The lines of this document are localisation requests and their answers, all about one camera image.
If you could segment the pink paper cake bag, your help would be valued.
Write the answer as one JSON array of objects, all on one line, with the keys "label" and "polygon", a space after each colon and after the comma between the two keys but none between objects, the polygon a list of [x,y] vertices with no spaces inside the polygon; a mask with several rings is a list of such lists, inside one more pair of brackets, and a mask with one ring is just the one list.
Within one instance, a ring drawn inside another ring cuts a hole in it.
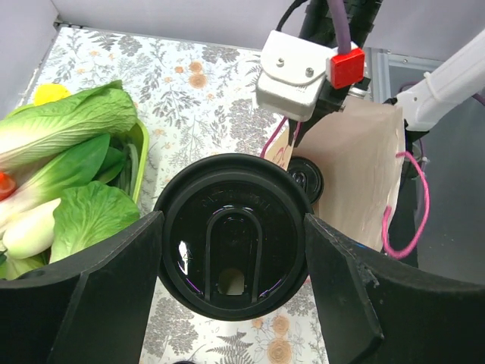
[{"label": "pink paper cake bag", "polygon": [[260,156],[288,169],[293,156],[309,159],[323,174],[324,188],[315,202],[316,216],[353,240],[394,259],[408,257],[424,230],[423,217],[403,248],[390,245],[390,222],[396,211],[402,166],[409,160],[421,179],[424,211],[430,211],[429,186],[416,159],[405,149],[402,109],[351,98],[343,111],[320,118],[308,131],[299,123],[290,142],[279,124]]}]

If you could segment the black plastic cup lid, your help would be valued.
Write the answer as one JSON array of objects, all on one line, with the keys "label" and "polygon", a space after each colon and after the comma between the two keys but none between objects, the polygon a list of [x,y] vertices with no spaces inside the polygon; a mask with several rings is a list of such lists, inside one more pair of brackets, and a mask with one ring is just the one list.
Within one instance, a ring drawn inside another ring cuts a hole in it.
[{"label": "black plastic cup lid", "polygon": [[210,319],[266,315],[308,275],[304,217],[311,204],[290,174],[247,154],[213,155],[181,170],[155,209],[164,215],[159,278]]}]

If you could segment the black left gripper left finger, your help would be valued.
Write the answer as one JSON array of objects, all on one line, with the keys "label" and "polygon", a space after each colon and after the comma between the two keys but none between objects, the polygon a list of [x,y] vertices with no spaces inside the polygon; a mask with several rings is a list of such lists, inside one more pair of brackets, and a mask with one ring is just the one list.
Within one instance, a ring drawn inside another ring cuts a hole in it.
[{"label": "black left gripper left finger", "polygon": [[1,282],[3,363],[137,363],[161,260],[164,216]]}]

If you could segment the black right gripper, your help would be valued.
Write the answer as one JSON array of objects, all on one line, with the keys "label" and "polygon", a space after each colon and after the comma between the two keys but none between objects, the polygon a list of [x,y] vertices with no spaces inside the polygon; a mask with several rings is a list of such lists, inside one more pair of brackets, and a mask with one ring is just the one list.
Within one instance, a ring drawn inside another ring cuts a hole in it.
[{"label": "black right gripper", "polygon": [[[352,41],[359,47],[374,28],[374,21],[382,5],[380,0],[344,1]],[[321,46],[333,48],[337,46],[336,34],[326,1],[310,1],[305,11],[305,19],[299,34],[301,39]],[[298,146],[304,135],[328,114],[339,111],[349,93],[348,87],[334,89],[329,81],[325,81],[318,95],[311,118],[301,124],[289,120],[289,143]]]}]

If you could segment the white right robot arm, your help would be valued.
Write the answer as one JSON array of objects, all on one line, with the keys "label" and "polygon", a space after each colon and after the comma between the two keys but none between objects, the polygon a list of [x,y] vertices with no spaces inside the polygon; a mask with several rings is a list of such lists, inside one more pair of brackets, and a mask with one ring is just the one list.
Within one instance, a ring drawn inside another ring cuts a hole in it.
[{"label": "white right robot arm", "polygon": [[[298,146],[323,117],[343,106],[350,87],[368,85],[361,49],[380,10],[379,1],[310,1],[300,38],[320,46],[335,46],[323,62],[324,82],[308,121],[289,120],[289,142]],[[457,105],[484,88],[484,34],[444,61],[423,80],[387,100],[403,111],[405,138],[412,143],[428,133]]]}]

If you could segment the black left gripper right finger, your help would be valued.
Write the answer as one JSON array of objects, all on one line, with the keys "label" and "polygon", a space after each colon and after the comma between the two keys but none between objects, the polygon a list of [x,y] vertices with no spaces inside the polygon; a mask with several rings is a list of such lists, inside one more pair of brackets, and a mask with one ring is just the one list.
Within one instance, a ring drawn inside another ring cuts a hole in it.
[{"label": "black left gripper right finger", "polygon": [[306,215],[306,259],[331,363],[482,363],[484,288],[396,261]]}]

